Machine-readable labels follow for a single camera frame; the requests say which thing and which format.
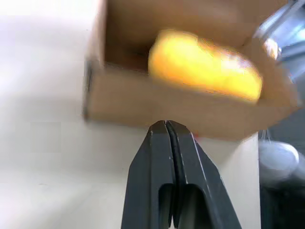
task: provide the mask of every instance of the gray object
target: gray object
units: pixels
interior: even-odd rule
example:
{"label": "gray object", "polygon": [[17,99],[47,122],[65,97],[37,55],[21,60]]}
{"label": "gray object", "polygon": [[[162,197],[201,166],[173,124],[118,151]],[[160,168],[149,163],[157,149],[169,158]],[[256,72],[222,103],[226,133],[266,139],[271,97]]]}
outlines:
{"label": "gray object", "polygon": [[259,171],[265,187],[305,186],[305,158],[288,143],[260,140]]}
{"label": "gray object", "polygon": [[272,25],[267,28],[264,32],[259,32],[258,36],[262,41],[266,41],[273,32],[280,27],[288,18],[294,15],[303,5],[305,4],[305,0],[297,0],[295,2],[290,2],[290,5],[287,9],[282,13],[280,17],[278,17]]}
{"label": "gray object", "polygon": [[215,164],[174,121],[153,124],[128,174],[122,229],[241,229]]}

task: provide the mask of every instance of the open cardboard box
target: open cardboard box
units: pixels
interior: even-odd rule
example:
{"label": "open cardboard box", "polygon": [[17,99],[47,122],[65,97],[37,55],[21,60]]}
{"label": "open cardboard box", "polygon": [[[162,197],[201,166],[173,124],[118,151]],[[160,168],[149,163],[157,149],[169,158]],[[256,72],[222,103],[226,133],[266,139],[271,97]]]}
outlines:
{"label": "open cardboard box", "polygon": [[[191,0],[175,6],[170,0],[101,1],[86,56],[85,118],[141,127],[174,120],[199,136],[228,140],[275,124],[299,108],[296,92],[288,73],[251,36],[285,3],[234,0],[224,6],[221,1]],[[148,51],[165,28],[196,32],[245,55],[264,79],[259,102],[182,90],[150,78]]]}

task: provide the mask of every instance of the yellow sponge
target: yellow sponge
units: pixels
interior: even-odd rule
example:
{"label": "yellow sponge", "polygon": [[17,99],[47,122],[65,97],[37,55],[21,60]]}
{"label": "yellow sponge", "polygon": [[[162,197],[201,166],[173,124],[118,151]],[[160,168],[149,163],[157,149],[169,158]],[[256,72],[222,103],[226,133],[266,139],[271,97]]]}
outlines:
{"label": "yellow sponge", "polygon": [[214,46],[197,36],[163,31],[152,47],[149,73],[178,86],[256,102],[262,78],[237,52]]}

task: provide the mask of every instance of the metal object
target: metal object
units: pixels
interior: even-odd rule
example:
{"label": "metal object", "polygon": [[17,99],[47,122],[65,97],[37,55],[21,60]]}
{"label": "metal object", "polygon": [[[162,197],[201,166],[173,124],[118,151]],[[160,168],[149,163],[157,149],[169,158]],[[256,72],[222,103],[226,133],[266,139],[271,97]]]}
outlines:
{"label": "metal object", "polygon": [[291,2],[290,6],[283,12],[283,14],[276,19],[273,24],[264,31],[264,33],[259,35],[260,39],[265,42],[281,24],[283,24],[289,17],[294,15],[304,4],[305,0]]}
{"label": "metal object", "polygon": [[241,229],[219,172],[192,133],[159,121],[128,174],[122,229]]}
{"label": "metal object", "polygon": [[285,46],[282,49],[282,55],[279,61],[288,61],[300,55],[305,55],[305,41],[301,41],[293,45]]}

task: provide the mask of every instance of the white surface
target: white surface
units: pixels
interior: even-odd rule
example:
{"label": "white surface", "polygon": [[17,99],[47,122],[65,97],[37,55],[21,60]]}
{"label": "white surface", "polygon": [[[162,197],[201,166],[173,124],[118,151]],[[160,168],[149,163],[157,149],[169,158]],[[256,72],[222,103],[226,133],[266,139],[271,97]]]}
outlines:
{"label": "white surface", "polygon": [[[0,228],[118,229],[145,130],[85,124],[92,1],[0,0]],[[201,139],[244,229],[259,229],[257,140]]]}

